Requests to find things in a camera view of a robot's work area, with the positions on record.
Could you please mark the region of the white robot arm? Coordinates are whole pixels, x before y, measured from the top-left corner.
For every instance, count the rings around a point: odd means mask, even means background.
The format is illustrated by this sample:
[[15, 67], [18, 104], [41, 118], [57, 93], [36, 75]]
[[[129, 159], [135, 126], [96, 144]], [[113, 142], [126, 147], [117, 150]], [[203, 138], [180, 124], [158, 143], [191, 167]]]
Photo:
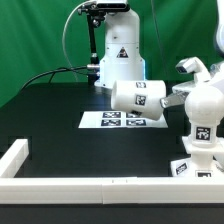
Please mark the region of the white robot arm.
[[[139, 53], [140, 19], [128, 0], [96, 0], [96, 9], [105, 19], [105, 55], [100, 60], [96, 86], [111, 89], [116, 80], [146, 80], [145, 60]], [[213, 85], [224, 91], [224, 61], [208, 70], [197, 57], [182, 59], [175, 66], [180, 74], [193, 74], [193, 80], [172, 87], [172, 93], [160, 97], [163, 108], [181, 105], [198, 85]]]

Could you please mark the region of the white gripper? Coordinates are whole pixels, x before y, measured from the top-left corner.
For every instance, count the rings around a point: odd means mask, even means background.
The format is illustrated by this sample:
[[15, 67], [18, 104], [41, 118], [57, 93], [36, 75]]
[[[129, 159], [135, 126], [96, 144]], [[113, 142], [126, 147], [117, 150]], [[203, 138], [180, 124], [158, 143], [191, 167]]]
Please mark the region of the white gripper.
[[208, 69], [211, 80], [203, 83], [196, 84], [193, 79], [188, 82], [183, 82], [172, 87], [174, 93], [167, 97], [160, 99], [160, 104], [163, 108], [169, 108], [173, 106], [183, 105], [193, 89], [199, 87], [212, 86], [220, 90], [224, 94], [224, 61], [212, 64]]

